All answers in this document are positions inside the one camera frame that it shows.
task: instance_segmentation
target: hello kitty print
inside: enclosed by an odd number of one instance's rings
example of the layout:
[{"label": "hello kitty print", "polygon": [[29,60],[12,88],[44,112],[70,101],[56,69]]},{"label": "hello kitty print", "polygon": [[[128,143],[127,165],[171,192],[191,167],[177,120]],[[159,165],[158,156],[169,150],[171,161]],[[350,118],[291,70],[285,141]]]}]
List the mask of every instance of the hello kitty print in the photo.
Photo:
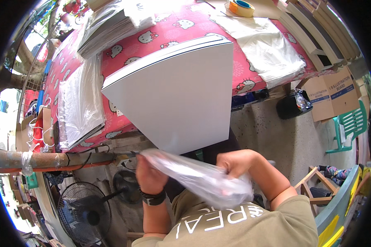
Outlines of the hello kitty print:
[{"label": "hello kitty print", "polygon": [[[228,39],[236,44],[236,40],[222,30],[217,23],[209,19],[207,11],[212,7],[203,0],[179,0],[171,2],[168,8],[158,9],[160,12],[154,14],[156,25],[142,30],[130,37],[119,40],[112,47],[102,52],[102,78],[106,78],[118,69],[128,66],[130,63],[151,54],[160,49],[177,45],[178,43],[207,35],[217,35]],[[307,66],[305,71],[294,78],[304,79],[317,75],[332,73],[330,70],[317,72],[313,63],[308,58],[306,52],[288,30],[278,21],[271,20],[276,27],[283,33],[290,44],[302,57]],[[59,82],[68,78],[81,64],[75,50],[74,44],[77,43],[79,30],[75,30],[58,47],[59,54],[53,60],[47,78],[46,91],[51,101],[52,118],[56,122],[57,105],[54,103],[55,97],[59,92]],[[258,76],[251,63],[247,61],[239,45],[234,45],[233,53],[233,76],[232,94],[244,94],[250,91],[257,91],[265,88],[266,83]],[[214,82],[210,82],[214,91]],[[105,126],[101,134],[88,138],[82,145],[72,149],[72,152],[80,152],[100,145],[108,138],[116,138],[127,131],[134,131],[136,127],[124,116],[119,109],[112,105],[107,98],[103,98],[103,108],[105,112]]]}]

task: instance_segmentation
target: wire mesh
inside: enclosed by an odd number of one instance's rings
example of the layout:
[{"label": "wire mesh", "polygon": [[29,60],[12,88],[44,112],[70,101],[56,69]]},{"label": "wire mesh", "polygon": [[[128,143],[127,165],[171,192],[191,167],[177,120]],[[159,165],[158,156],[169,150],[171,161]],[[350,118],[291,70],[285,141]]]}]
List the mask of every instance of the wire mesh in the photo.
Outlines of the wire mesh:
[{"label": "wire mesh", "polygon": [[[103,192],[91,183],[76,182],[62,193],[58,203],[60,224],[77,243],[88,245],[99,242],[109,231],[111,210],[107,201],[102,201]],[[96,216],[95,224],[90,216]]]}]

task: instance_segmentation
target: green plastic chair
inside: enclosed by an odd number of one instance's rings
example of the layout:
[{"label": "green plastic chair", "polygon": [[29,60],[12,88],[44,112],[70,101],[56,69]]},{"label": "green plastic chair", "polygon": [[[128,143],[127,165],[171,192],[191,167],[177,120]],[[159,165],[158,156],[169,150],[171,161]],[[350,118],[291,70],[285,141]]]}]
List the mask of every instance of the green plastic chair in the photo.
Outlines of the green plastic chair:
[{"label": "green plastic chair", "polygon": [[337,153],[343,151],[352,150],[352,144],[348,146],[343,146],[341,143],[341,132],[339,130],[339,125],[343,125],[345,129],[345,138],[353,133],[352,141],[361,133],[364,133],[367,130],[367,113],[366,108],[361,100],[359,100],[360,108],[350,111],[344,114],[341,114],[337,117],[334,117],[335,124],[335,133],[336,136],[334,140],[337,140],[338,148],[327,150],[326,153]]}]

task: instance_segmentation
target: wooden easel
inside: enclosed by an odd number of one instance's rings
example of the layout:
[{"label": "wooden easel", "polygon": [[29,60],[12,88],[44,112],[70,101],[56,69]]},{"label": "wooden easel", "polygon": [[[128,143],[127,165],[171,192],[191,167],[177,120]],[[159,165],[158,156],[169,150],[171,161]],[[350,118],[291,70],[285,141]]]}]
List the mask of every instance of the wooden easel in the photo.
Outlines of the wooden easel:
[{"label": "wooden easel", "polygon": [[[311,203],[311,209],[313,215],[316,217],[316,205],[328,204],[332,198],[336,195],[339,190],[339,187],[335,187],[327,178],[323,176],[318,170],[317,167],[309,166],[309,173],[305,176],[296,186],[295,189],[301,187],[301,195],[306,195],[309,197],[309,201]],[[311,190],[309,189],[307,182],[311,180],[311,178],[316,175],[318,179],[327,187],[327,189],[332,193],[331,196],[328,197],[317,197],[314,198],[312,195]]]}]

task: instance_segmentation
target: watch strap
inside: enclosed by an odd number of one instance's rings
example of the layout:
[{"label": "watch strap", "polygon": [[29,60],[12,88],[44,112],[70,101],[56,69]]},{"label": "watch strap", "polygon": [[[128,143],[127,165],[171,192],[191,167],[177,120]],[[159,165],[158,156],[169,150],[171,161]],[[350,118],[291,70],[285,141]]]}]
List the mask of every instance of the watch strap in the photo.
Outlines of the watch strap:
[{"label": "watch strap", "polygon": [[162,190],[159,194],[157,195],[150,195],[150,194],[146,194],[144,193],[142,190],[140,190],[139,188],[139,191],[140,193],[142,194],[142,198],[143,198],[143,201],[149,205],[149,206],[156,206],[156,205],[160,205],[161,203],[163,203],[163,201],[165,200],[166,198],[166,193],[164,190]]}]

